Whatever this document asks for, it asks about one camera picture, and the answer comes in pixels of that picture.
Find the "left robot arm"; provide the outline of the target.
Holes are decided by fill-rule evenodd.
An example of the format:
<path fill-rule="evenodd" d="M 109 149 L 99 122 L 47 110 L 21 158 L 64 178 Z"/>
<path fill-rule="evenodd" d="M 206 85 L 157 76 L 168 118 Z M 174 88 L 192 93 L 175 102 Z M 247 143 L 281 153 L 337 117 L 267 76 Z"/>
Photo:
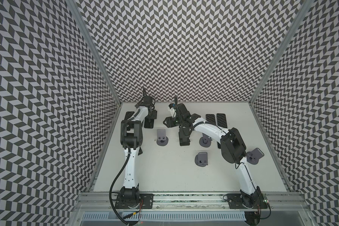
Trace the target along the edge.
<path fill-rule="evenodd" d="M 137 182 L 135 171 L 136 158 L 143 153 L 141 149 L 143 143 L 142 128 L 152 129 L 157 118 L 157 111 L 154 105 L 154 98 L 144 94 L 135 105 L 137 111 L 121 122 L 120 137 L 126 163 L 124 166 L 124 183 L 119 194 L 119 205 L 135 208 L 140 203 L 139 183 Z"/>

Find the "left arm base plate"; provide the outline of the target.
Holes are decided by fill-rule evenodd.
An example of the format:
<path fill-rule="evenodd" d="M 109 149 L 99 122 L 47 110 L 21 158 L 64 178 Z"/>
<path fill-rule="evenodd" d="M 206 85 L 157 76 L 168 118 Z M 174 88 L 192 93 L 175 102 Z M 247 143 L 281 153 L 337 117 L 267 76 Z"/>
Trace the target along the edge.
<path fill-rule="evenodd" d="M 140 193 L 139 195 L 118 195 L 115 202 L 116 209 L 152 209 L 153 194 Z"/>

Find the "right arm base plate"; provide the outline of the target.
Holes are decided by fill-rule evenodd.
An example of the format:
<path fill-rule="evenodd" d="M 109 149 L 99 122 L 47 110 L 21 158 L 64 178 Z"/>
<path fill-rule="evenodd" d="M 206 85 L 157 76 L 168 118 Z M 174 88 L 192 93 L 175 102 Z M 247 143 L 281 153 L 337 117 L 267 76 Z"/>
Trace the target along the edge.
<path fill-rule="evenodd" d="M 249 210 L 260 210 L 268 209 L 267 199 L 264 198 L 263 194 L 256 198 L 252 204 L 252 207 L 246 207 L 242 195 L 240 193 L 229 193 L 223 196 L 223 199 L 228 203 L 230 209 L 249 209 Z"/>

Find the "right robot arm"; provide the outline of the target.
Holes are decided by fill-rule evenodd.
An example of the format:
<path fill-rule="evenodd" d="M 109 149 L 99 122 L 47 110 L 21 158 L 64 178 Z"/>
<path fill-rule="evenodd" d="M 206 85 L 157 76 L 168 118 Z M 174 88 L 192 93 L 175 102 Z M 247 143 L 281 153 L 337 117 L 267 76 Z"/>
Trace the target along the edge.
<path fill-rule="evenodd" d="M 165 118 L 163 124 L 168 128 L 179 127 L 179 144 L 189 146 L 190 136 L 194 131 L 220 143 L 224 160 L 235 165 L 242 206 L 247 209 L 260 209 L 263 203 L 262 191 L 248 168 L 246 145 L 239 130 L 224 128 L 198 114 L 191 114 L 184 104 L 171 103 L 168 108 L 170 117 Z"/>

